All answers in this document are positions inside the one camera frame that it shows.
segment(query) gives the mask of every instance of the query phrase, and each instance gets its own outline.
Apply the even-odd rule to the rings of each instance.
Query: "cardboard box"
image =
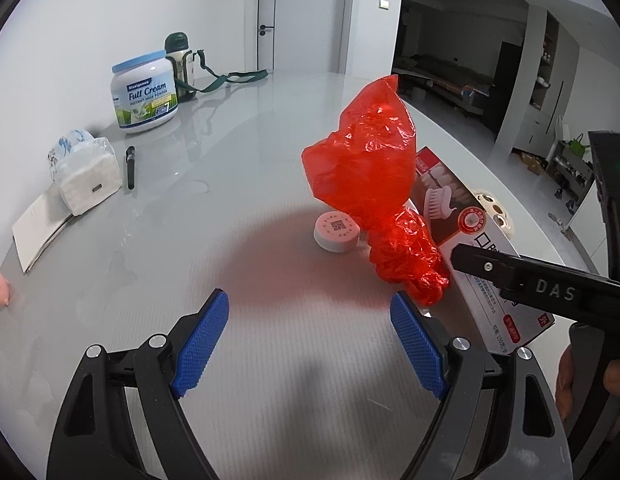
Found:
[[[523,163],[528,167],[528,170],[535,175],[540,175],[544,172],[544,168],[541,167],[541,164],[539,164],[536,156],[528,155],[527,153],[522,152],[520,158]]]
[[[517,253],[472,192],[428,148],[417,153],[416,178],[410,199],[429,223],[432,239],[489,352],[511,354],[552,326],[552,314],[503,300],[490,282],[452,268],[450,253],[458,244]],[[436,305],[431,308],[434,316],[436,310]]]

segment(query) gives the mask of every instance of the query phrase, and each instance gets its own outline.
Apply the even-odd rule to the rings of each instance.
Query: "doorway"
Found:
[[[345,2],[259,0],[259,69],[339,72]]]

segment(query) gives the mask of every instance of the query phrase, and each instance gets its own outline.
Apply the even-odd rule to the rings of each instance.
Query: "door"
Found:
[[[259,0],[259,69],[338,72],[345,0]]]
[[[517,81],[519,64],[523,48],[503,41],[499,61],[494,72],[494,79],[490,87],[490,96],[485,104],[482,123],[499,135],[501,124],[508,111],[512,89]]]

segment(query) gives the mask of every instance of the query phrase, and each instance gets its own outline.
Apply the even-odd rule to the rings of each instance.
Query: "green strap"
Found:
[[[230,72],[228,75],[216,75],[211,68],[205,65],[205,53],[203,52],[203,50],[197,50],[197,54],[199,54],[199,57],[201,59],[201,68],[203,70],[207,70],[212,76],[216,77],[216,80],[206,88],[199,90],[198,88],[194,88],[189,84],[183,83],[183,81],[181,81],[180,79],[175,78],[174,83],[176,83],[177,87],[183,88],[190,92],[201,92],[202,94],[207,94],[221,88],[221,86],[225,83],[254,83],[255,81],[260,81],[261,79],[267,77],[267,70],[257,70],[256,72]]]

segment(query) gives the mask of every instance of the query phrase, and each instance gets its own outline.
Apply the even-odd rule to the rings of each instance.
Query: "light blue lid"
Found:
[[[151,52],[150,54],[145,54],[144,56],[135,57],[134,59],[129,59],[128,61],[123,61],[118,65],[114,65],[112,67],[113,73],[123,72],[123,70],[128,70],[133,66],[142,65],[143,63],[149,63],[151,61],[155,61],[157,59],[161,59],[166,56],[165,50],[157,50],[156,52]]]

